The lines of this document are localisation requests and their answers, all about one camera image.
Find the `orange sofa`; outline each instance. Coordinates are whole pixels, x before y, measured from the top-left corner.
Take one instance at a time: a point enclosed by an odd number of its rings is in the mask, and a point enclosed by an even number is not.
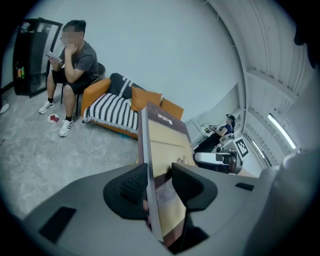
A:
[[[82,103],[81,103],[81,116],[84,116],[84,112],[86,108],[90,107],[100,96],[107,93],[109,86],[111,85],[111,80],[109,78],[100,80],[88,88],[86,88],[83,92],[82,96]],[[181,119],[183,108],[175,105],[174,103],[166,100],[165,98],[162,99],[161,108],[167,111],[169,114],[173,115],[174,117]],[[113,131],[131,136],[133,138],[138,138],[137,133],[132,133],[126,129],[117,128],[108,124],[100,123],[98,121],[91,120],[90,122],[96,123]]]

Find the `ceiling light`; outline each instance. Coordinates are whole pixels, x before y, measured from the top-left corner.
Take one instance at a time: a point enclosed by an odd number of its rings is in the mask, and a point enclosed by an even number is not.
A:
[[[293,142],[293,140],[289,137],[288,133],[285,131],[285,129],[281,126],[281,124],[275,119],[275,117],[272,114],[268,114],[268,118],[270,121],[279,129],[279,131],[283,134],[285,139],[289,142],[290,146],[295,149],[296,145]]]
[[[264,154],[262,154],[260,148],[257,146],[257,144],[255,143],[255,141],[253,140],[252,142],[253,142],[253,145],[255,145],[256,149],[257,149],[257,150],[259,151],[259,153],[261,154],[261,156],[262,156],[263,158],[265,158]]]

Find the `striped cushion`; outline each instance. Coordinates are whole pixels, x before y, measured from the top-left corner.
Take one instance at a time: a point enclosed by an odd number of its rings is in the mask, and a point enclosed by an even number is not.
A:
[[[101,124],[138,134],[138,112],[132,111],[128,100],[105,93],[83,112],[83,121]]]

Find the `white sneaker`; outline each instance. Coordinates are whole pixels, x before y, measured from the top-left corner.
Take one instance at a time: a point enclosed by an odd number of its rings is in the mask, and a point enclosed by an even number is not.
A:
[[[66,137],[70,133],[71,127],[74,125],[74,121],[63,120],[63,125],[60,129],[59,136]]]
[[[48,100],[44,103],[44,105],[39,109],[39,114],[47,113],[48,110],[53,109],[56,106],[56,103],[50,103]]]
[[[2,107],[0,109],[0,114],[6,112],[9,107],[10,107],[9,103],[6,103],[6,104],[2,105]]]

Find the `black chair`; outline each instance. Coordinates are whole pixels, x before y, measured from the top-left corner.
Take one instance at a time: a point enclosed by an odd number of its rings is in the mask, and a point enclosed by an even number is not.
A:
[[[90,83],[89,85],[92,85],[94,84],[95,82],[98,82],[99,80],[101,80],[101,78],[103,78],[103,76],[105,75],[106,73],[106,68],[104,67],[104,65],[102,65],[101,63],[98,63],[98,74],[99,74],[99,77],[94,80],[92,83]],[[60,103],[62,104],[62,99],[63,99],[63,96],[64,96],[64,87],[65,85],[67,84],[68,82],[64,82],[62,83],[62,90],[61,90],[61,100],[60,100]],[[84,93],[84,90],[83,91],[79,91],[77,96],[76,96],[76,109],[75,109],[75,116],[77,117],[78,116],[78,103],[79,103],[79,96],[80,94],[83,94]]]

